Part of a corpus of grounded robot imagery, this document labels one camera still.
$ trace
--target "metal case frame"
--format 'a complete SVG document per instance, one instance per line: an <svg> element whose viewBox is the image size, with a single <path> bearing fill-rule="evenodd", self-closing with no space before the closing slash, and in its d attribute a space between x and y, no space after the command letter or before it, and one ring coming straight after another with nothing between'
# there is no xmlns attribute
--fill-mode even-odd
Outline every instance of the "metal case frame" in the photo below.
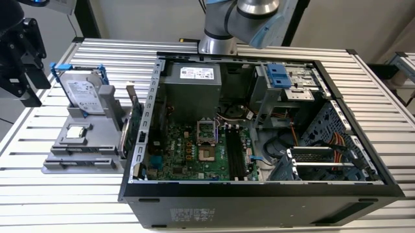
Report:
<svg viewBox="0 0 415 233"><path fill-rule="evenodd" d="M151 100L155 101L164 60L173 59L177 62L187 62L191 57L197 57L199 61L211 63L219 62L224 58L248 64L264 64L267 62L312 63L330 89L331 99L336 101L350 123L351 131L359 137L362 146L378 168L379 175L383 177L384 185L306 184L307 182L300 185L291 182L279 182L277 184L241 182L244 183L243 185L209 182L207 182L207 184L179 182L133 183L133 181L129 180L132 174L139 174L140 170L144 168L140 170L125 169L119 200L131 205L135 214L139 216L143 227L291 227L299 225L296 224L299 219L294 218L299 215L303 222L307 221L304 216L323 216L307 224L300 224L302 226L339 226L404 197L320 61L165 52L159 52L157 56L159 59L155 64L141 126L149 124L151 119L147 113L148 109L151 109ZM137 159L140 159L139 156L144 155L144 147L141 146L147 143L147 133L148 132L140 130L136 147L137 151L135 151L135 156L128 158L127 168L131 167L131 164L137 162ZM199 222L175 221L173 212L177 211L177 209L195 211L199 210L199 208L205 208L212 211L215 218L208 217L207 221ZM253 209L251 214L244 214L251 208ZM267 215L272 215L273 217L259 215L261 213L267 213Z"/></svg>

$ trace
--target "green circuit board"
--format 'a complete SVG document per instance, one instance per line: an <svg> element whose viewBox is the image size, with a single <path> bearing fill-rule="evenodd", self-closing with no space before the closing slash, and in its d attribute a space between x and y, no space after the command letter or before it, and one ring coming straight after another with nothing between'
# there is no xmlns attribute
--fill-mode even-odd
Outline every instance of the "green circuit board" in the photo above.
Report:
<svg viewBox="0 0 415 233"><path fill-rule="evenodd" d="M156 180L207 180L229 181L229 164L227 156L227 137L224 128L217 129L217 143L215 146L197 145L196 125L169 125L165 148L163 153L163 166L157 172L152 170L149 178ZM245 148L241 154L245 161L245 150L251 148L248 130L239 130L241 142ZM251 172L247 172L247 180L257 181L255 164Z"/></svg>

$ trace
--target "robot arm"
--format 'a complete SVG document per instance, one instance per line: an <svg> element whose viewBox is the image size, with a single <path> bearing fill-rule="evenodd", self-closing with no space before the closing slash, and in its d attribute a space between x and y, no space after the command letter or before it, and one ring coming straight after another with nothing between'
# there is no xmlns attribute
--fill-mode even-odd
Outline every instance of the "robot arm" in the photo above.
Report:
<svg viewBox="0 0 415 233"><path fill-rule="evenodd" d="M283 24L287 7L279 0L207 0L199 53L236 55L235 37L257 49L267 47Z"/></svg>
<svg viewBox="0 0 415 233"><path fill-rule="evenodd" d="M31 6L45 6L49 0L19 0ZM17 1L0 3L0 98L20 99L25 107L39 107L41 102L31 88L49 89L41 59L47 51L36 19L24 18Z"/></svg>

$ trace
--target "white wall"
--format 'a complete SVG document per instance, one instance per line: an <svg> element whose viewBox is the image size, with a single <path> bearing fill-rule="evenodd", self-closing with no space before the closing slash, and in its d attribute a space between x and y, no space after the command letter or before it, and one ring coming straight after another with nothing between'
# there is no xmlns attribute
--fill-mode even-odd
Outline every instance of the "white wall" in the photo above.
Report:
<svg viewBox="0 0 415 233"><path fill-rule="evenodd" d="M311 0L292 46L355 49L375 62L414 17L414 0Z"/></svg>
<svg viewBox="0 0 415 233"><path fill-rule="evenodd" d="M197 0L92 1L100 2L111 39L177 42L204 35L205 16Z"/></svg>
<svg viewBox="0 0 415 233"><path fill-rule="evenodd" d="M203 36L196 0L92 1L100 3L108 38L173 42ZM311 0L292 46L355 49L374 61L414 15L414 0Z"/></svg>
<svg viewBox="0 0 415 233"><path fill-rule="evenodd" d="M68 46L75 38L75 32L71 27L67 15L55 12L47 8L37 8L23 5L24 15L27 18L35 18L39 23L40 33L44 40L47 49L47 58L43 63L48 67L51 62L59 61ZM71 16L73 26L77 30L77 35L81 36L77 21L75 16ZM19 100L0 99L0 117L15 122L20 113L23 112L24 106ZM0 121L0 140L5 136L11 124Z"/></svg>

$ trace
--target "aluminum extrusion table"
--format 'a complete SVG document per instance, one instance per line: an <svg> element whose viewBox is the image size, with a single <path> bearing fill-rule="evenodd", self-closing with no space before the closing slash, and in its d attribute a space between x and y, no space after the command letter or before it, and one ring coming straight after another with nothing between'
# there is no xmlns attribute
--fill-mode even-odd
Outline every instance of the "aluminum extrusion table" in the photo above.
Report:
<svg viewBox="0 0 415 233"><path fill-rule="evenodd" d="M195 43L85 39L71 44L60 63L91 67L104 64L116 87L115 96L123 105L131 105L127 82L133 82L144 101L157 51L196 53L197 48ZM215 232L415 232L415 120L360 57L346 50L287 47L256 50L247 45L239 45L239 55L322 61L407 198L343 227L215 229ZM37 94L43 106L24 110L0 143L1 233L148 232L128 205L116 201L121 174L44 175L40 172L67 119L68 100L55 81L52 88ZM177 231L211 232L212 229Z"/></svg>

